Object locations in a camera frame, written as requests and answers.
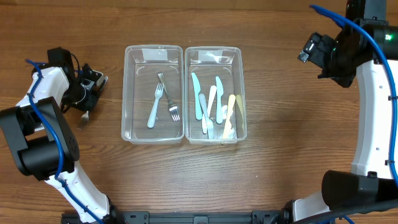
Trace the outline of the metal fork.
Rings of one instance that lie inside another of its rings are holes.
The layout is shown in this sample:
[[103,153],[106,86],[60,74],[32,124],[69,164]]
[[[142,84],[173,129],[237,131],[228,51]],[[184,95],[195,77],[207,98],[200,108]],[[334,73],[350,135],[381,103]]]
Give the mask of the metal fork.
[[79,123],[77,124],[76,128],[78,130],[82,130],[89,122],[90,120],[90,113],[89,111],[86,111],[80,118]]
[[167,85],[165,82],[164,74],[162,72],[159,72],[157,74],[157,76],[158,76],[161,84],[163,84],[163,86],[164,86],[164,91],[165,91],[166,97],[169,102],[169,112],[170,112],[170,115],[171,115],[173,121],[180,121],[180,116],[178,113],[178,106],[175,104],[174,101],[172,101],[172,99],[169,96],[169,92],[168,92]]

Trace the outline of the white plastic fork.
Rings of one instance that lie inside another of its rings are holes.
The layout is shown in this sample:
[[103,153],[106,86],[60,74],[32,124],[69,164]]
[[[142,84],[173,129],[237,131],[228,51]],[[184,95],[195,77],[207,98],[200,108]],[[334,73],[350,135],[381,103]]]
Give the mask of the white plastic fork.
[[152,106],[150,116],[147,122],[147,127],[148,128],[153,128],[155,125],[155,119],[156,119],[156,114],[157,114],[157,108],[159,104],[159,100],[161,99],[162,95],[164,92],[164,85],[162,83],[158,83],[156,89],[155,89],[155,101]]

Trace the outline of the light blue plastic knife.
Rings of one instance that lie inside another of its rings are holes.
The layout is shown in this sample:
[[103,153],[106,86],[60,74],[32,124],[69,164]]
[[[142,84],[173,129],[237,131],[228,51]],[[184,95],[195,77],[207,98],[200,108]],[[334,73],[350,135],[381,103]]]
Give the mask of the light blue plastic knife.
[[197,120],[201,120],[203,112],[201,110],[201,105],[199,100],[199,94],[201,91],[200,82],[197,78],[197,75],[194,72],[191,73],[191,76],[192,76],[193,89],[195,94],[195,117]]

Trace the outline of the white plastic knife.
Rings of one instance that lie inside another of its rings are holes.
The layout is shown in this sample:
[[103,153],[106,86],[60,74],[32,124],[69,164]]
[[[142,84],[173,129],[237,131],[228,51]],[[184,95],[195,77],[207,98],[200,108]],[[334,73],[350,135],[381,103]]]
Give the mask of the white plastic knife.
[[[207,105],[207,115],[208,115],[208,117],[210,117],[211,107],[213,105],[215,96],[216,96],[216,86],[212,85],[210,87],[210,92],[209,92],[209,97],[208,97],[208,105]],[[206,121],[205,121],[205,117],[204,116],[202,117],[202,130],[203,130],[204,134],[207,133]]]

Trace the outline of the cream plastic knife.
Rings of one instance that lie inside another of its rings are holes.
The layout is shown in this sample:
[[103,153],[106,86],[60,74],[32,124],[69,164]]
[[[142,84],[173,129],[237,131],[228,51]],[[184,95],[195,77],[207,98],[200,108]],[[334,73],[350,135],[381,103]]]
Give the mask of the cream plastic knife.
[[225,121],[224,131],[223,131],[223,139],[229,139],[229,135],[232,130],[231,116],[233,114],[233,108],[234,108],[235,101],[236,101],[236,96],[230,95],[229,99],[228,99],[228,107],[227,107],[226,121]]

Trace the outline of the pale blue plastic knife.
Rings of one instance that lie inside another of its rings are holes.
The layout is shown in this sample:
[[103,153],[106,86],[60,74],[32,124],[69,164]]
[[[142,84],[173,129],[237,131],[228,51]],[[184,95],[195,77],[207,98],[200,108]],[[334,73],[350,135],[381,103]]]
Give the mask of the pale blue plastic knife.
[[206,122],[206,128],[207,128],[207,134],[208,134],[208,139],[213,139],[213,122],[212,120],[209,118],[208,113],[207,113],[207,103],[206,103],[206,98],[205,95],[200,93],[199,94],[199,100],[200,100],[200,105],[201,108],[203,110],[203,115],[205,116],[205,122]]

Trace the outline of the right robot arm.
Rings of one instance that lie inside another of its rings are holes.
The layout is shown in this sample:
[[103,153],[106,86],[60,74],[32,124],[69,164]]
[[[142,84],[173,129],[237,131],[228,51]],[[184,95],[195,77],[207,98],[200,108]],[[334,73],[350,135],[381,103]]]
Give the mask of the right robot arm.
[[358,143],[350,171],[327,171],[321,190],[288,202],[279,223],[334,223],[397,207],[397,27],[386,21],[385,1],[348,1],[345,15],[314,10],[341,30],[313,33],[298,59],[344,88],[358,82]]

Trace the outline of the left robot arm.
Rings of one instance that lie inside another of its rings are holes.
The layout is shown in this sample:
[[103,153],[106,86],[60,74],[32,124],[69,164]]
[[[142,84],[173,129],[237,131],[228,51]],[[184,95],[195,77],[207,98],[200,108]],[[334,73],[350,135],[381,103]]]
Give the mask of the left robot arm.
[[57,189],[76,210],[62,223],[124,223],[121,212],[92,183],[80,165],[80,149],[64,114],[95,108],[108,80],[80,65],[70,51],[57,47],[47,62],[33,66],[25,97],[1,111],[1,129],[19,171]]

